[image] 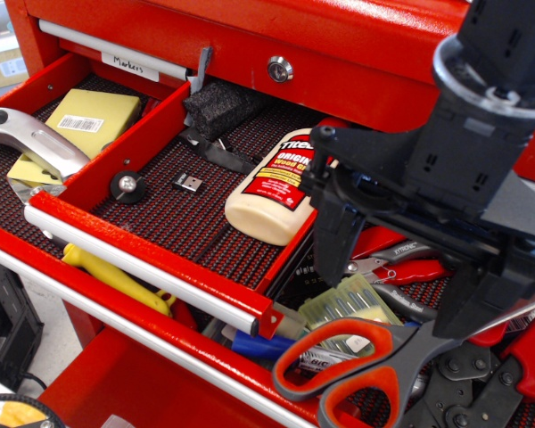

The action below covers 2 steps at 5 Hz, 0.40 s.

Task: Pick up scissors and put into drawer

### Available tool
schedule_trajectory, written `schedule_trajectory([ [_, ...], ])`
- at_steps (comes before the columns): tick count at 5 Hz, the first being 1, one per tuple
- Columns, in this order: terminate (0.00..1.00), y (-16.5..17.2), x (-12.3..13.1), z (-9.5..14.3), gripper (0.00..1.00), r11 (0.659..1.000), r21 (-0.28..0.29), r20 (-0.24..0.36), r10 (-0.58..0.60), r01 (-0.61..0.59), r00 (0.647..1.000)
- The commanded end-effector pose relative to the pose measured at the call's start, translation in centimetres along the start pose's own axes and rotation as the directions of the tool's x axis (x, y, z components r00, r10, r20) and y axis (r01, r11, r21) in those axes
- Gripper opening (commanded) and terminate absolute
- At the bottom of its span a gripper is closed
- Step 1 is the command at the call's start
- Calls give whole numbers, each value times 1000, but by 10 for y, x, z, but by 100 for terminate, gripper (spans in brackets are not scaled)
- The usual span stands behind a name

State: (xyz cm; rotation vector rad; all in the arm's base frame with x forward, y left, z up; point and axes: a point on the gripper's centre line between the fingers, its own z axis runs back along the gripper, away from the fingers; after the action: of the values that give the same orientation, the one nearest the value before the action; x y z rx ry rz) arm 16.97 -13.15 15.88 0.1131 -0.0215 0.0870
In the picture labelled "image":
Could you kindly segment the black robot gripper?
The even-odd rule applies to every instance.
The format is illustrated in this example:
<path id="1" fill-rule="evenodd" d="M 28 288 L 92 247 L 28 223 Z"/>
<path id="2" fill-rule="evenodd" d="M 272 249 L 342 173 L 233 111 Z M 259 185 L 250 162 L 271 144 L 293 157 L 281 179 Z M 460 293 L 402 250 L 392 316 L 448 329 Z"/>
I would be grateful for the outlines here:
<path id="1" fill-rule="evenodd" d="M 440 144 L 419 154 L 419 131 L 314 128 L 301 180 L 317 210 L 314 268 L 344 275 L 366 222 L 439 251 L 455 274 L 432 334 L 465 339 L 535 293 L 535 186 L 479 166 L 482 152 Z"/>

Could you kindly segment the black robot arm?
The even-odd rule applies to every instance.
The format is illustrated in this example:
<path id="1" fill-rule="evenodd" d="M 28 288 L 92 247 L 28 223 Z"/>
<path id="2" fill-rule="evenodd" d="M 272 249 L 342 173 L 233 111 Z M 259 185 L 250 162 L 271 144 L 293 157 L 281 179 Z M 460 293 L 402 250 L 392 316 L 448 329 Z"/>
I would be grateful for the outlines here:
<path id="1" fill-rule="evenodd" d="M 535 1 L 473 2 L 433 74 L 440 96 L 418 129 L 313 129 L 301 185 L 327 284 L 366 222 L 387 226 L 454 269 L 433 332 L 459 339 L 535 295 L 535 191 L 514 172 L 535 133 Z"/>

